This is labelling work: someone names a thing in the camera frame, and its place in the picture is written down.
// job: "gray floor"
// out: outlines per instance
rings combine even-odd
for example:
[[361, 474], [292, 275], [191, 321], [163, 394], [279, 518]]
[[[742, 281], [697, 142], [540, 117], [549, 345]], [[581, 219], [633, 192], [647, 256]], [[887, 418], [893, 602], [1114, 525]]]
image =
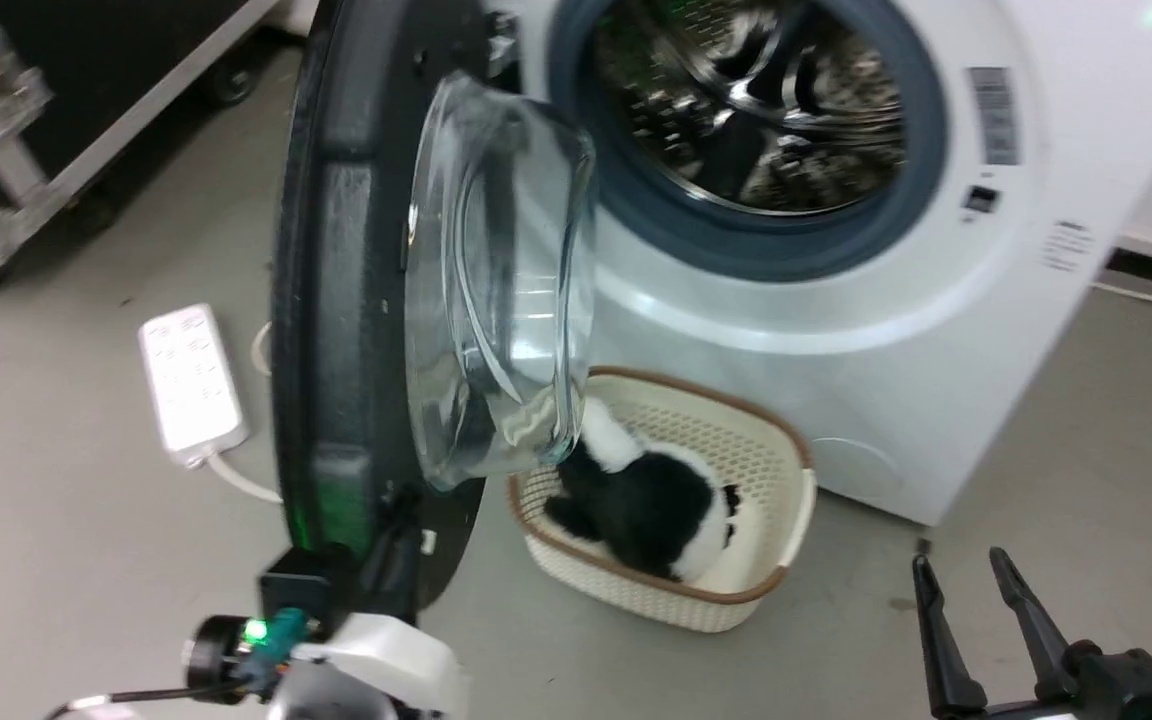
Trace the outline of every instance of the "gray floor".
[[[200, 129], [97, 242], [40, 250], [0, 291], [0, 717], [179, 682], [182, 641], [250, 612], [279, 510], [157, 447], [136, 328], [206, 301], [273, 479], [265, 323], [293, 54]], [[425, 616], [473, 675], [473, 715], [925, 717], [909, 611], [915, 529], [825, 497], [782, 588], [702, 637], [575, 594], [531, 564], [492, 488], [462, 571]], [[935, 563], [967, 659], [995, 700], [1030, 679], [986, 550], [1003, 544], [1073, 637], [1152, 652], [1152, 306], [1093, 293], [964, 500]], [[147, 719], [259, 717], [165, 703]]]

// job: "laundry basket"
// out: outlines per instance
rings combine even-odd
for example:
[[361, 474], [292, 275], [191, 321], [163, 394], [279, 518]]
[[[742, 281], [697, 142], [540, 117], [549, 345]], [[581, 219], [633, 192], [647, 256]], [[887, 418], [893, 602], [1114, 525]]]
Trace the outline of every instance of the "laundry basket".
[[588, 388], [629, 429], [694, 448], [723, 484], [737, 484], [736, 533], [717, 568], [695, 585], [628, 569], [601, 543], [571, 537], [545, 515], [545, 500], [562, 483], [556, 470], [541, 468], [508, 483], [531, 558], [571, 588], [644, 617], [699, 632], [735, 628], [785, 578], [803, 543], [814, 506], [805, 444], [758, 406], [664, 376], [596, 367]]

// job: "white power strip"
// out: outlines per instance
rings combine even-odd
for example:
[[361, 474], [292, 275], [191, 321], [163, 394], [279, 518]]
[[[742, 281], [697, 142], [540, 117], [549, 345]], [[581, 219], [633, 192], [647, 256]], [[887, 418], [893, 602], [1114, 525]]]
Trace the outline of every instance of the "white power strip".
[[247, 439], [210, 305], [183, 306], [141, 325], [141, 356], [159, 437], [173, 461], [197, 468]]

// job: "open washer door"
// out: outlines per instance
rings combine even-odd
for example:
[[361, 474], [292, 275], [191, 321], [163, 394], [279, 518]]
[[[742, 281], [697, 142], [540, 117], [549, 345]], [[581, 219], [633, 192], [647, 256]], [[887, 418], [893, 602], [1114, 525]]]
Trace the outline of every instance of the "open washer door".
[[484, 475], [561, 460], [579, 432], [593, 151], [488, 86], [516, 88], [507, 29], [475, 0], [338, 0], [306, 40], [274, 430], [294, 546], [393, 555], [357, 611], [414, 620], [460, 564]]

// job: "stainless steel drum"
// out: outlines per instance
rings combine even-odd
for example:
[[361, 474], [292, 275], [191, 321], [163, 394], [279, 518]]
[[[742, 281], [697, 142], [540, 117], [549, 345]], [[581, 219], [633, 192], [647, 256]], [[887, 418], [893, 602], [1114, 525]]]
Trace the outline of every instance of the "stainless steel drum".
[[617, 121], [692, 196], [831, 213], [904, 164], [882, 56], [808, 0], [620, 0], [590, 41]]

